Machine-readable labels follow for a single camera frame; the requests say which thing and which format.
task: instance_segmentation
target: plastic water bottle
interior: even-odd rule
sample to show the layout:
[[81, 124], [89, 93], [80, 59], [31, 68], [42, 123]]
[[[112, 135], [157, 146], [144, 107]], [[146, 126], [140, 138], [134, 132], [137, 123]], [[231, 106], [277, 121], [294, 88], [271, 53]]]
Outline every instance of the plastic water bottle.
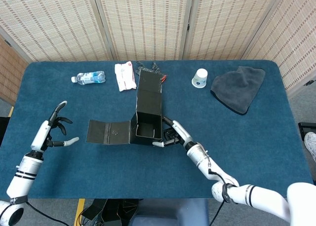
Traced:
[[71, 77], [73, 83], [92, 84], [105, 82], [105, 74], [103, 71], [79, 73], [77, 76]]

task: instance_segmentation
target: woven screen panel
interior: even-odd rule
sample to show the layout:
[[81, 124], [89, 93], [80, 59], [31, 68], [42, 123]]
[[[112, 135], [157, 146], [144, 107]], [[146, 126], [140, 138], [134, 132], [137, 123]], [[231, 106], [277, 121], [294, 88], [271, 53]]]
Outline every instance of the woven screen panel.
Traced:
[[246, 59], [275, 61], [286, 90], [316, 70], [316, 0], [281, 0]]
[[187, 0], [101, 0], [118, 60], [177, 60]]
[[188, 59], [240, 59], [272, 0], [200, 0]]
[[108, 60], [89, 0], [0, 0], [0, 26], [33, 61]]
[[28, 63], [0, 38], [0, 98], [14, 105]]

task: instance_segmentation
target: blue tablecloth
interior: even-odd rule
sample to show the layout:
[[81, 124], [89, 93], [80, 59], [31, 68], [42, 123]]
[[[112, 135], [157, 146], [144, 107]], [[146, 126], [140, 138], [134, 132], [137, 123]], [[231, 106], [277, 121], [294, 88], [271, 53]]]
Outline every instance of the blue tablecloth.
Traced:
[[[73, 146], [49, 148], [31, 188], [31, 198], [189, 198], [212, 197], [208, 181], [181, 145], [105, 146], [86, 143], [90, 119], [126, 121], [135, 113], [137, 90], [119, 92], [114, 61], [38, 62], [24, 74], [18, 99], [0, 148], [0, 198], [28, 151], [41, 123], [67, 100], [60, 116]], [[157, 61], [168, 74], [162, 85], [162, 112], [179, 121], [211, 157], [241, 185], [253, 184], [286, 195], [293, 182], [312, 182], [277, 65], [265, 60]], [[210, 94], [217, 75], [238, 66], [262, 68], [265, 80], [246, 115], [238, 115]], [[198, 68], [208, 70], [207, 86], [194, 88]], [[79, 72], [105, 71], [106, 83], [79, 85]]]

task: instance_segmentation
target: gray floor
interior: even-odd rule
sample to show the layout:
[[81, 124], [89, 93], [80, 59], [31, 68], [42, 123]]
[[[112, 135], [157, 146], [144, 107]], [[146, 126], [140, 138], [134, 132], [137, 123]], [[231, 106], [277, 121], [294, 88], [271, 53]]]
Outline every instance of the gray floor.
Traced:
[[[316, 122], [316, 82], [306, 87], [290, 100], [295, 122]], [[0, 100], [0, 116], [7, 116], [10, 105]], [[311, 155], [302, 145], [307, 161], [311, 168], [313, 178], [316, 180], [316, 164]], [[74, 225], [77, 210], [77, 199], [31, 199], [30, 203], [46, 212], [52, 217], [65, 221], [69, 225]], [[210, 219], [215, 215], [219, 203], [214, 199], [209, 200]], [[22, 220], [18, 226], [60, 226], [61, 224], [52, 222], [45, 217], [26, 207]], [[250, 208], [245, 205], [224, 204], [219, 216], [213, 224], [214, 226], [270, 226], [289, 225], [283, 220], [268, 213]]]

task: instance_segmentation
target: black box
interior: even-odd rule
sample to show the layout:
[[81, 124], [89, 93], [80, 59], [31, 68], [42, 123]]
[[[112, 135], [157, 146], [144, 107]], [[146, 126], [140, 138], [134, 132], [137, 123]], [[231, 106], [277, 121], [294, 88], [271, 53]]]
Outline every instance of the black box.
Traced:
[[141, 71], [136, 113], [130, 121], [101, 122], [90, 120], [87, 142], [105, 145], [152, 145], [162, 140], [161, 76]]

